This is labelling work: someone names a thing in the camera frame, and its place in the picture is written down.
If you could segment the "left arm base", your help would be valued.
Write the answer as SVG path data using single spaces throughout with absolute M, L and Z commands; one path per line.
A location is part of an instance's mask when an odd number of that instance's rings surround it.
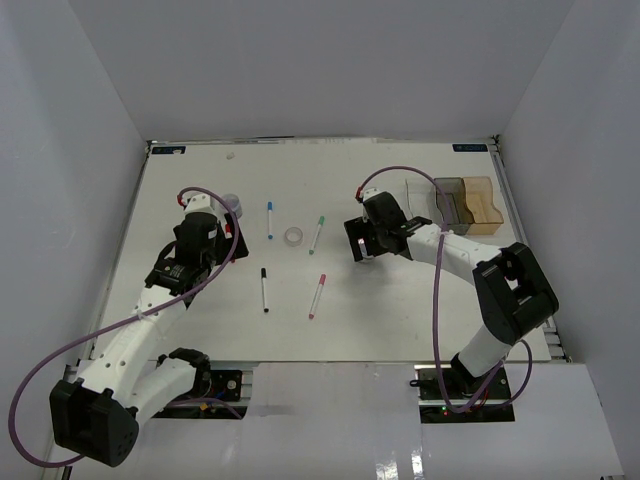
M 179 395 L 155 415 L 165 419 L 241 420 L 248 408 L 241 370 L 211 370 L 201 390 Z

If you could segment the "paper clip jar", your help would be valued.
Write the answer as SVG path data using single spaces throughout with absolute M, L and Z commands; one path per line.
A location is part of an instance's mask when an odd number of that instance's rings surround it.
M 231 208 L 236 218 L 240 219 L 243 215 L 243 210 L 239 197 L 235 194 L 225 194 L 222 199 Z

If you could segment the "pink marker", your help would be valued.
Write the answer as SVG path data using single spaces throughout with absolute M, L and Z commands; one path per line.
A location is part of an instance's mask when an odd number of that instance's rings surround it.
M 312 303 L 311 303 L 311 306 L 310 306 L 310 309 L 309 309 L 308 318 L 310 320 L 314 319 L 315 316 L 316 316 L 318 304 L 319 304 L 319 301 L 320 301 L 320 298 L 321 298 L 322 291 L 323 291 L 323 288 L 325 286 L 325 283 L 326 283 L 326 274 L 322 273 L 320 275 L 318 284 L 316 286 L 316 290 L 314 292 L 314 297 L 313 297 L 313 300 L 312 300 Z

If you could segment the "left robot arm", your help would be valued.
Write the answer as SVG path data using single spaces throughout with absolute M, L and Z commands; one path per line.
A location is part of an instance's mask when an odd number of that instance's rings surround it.
M 132 451 L 141 427 L 179 397 L 204 398 L 213 385 L 209 357 L 178 348 L 143 372 L 156 346 L 186 312 L 212 270 L 234 256 L 241 234 L 230 215 L 185 215 L 175 240 L 158 256 L 134 308 L 75 381 L 61 380 L 49 402 L 57 445 L 110 467 Z

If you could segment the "black marker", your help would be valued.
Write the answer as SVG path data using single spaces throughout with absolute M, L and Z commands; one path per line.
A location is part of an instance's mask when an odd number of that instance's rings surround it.
M 262 309 L 264 313 L 269 313 L 270 307 L 268 302 L 268 294 L 267 294 L 267 269 L 266 267 L 261 267 L 260 271 L 260 281 L 261 281 L 261 298 L 262 298 Z

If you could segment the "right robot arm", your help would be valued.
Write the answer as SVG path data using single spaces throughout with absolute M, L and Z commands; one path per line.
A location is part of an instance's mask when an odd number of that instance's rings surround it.
M 356 262 L 390 253 L 440 267 L 475 287 L 482 326 L 451 360 L 451 384 L 459 396 L 477 397 L 498 362 L 559 309 L 535 255 L 520 242 L 499 248 L 424 217 L 409 219 L 387 191 L 372 188 L 357 201 L 363 214 L 344 223 Z

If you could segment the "small clear tape roll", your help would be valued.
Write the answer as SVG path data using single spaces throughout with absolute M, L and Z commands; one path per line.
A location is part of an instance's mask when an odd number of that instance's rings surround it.
M 289 227 L 284 232 L 284 241 L 290 247 L 297 247 L 303 243 L 304 233 L 299 227 Z

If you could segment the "green marker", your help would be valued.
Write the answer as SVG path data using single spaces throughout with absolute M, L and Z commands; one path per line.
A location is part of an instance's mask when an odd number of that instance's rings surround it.
M 318 244 L 318 240 L 322 231 L 322 228 L 324 226 L 325 223 L 325 216 L 321 215 L 318 219 L 318 222 L 316 224 L 316 228 L 314 231 L 314 234 L 312 236 L 312 240 L 308 249 L 308 253 L 309 255 L 314 255 L 315 251 L 317 249 L 317 244 Z

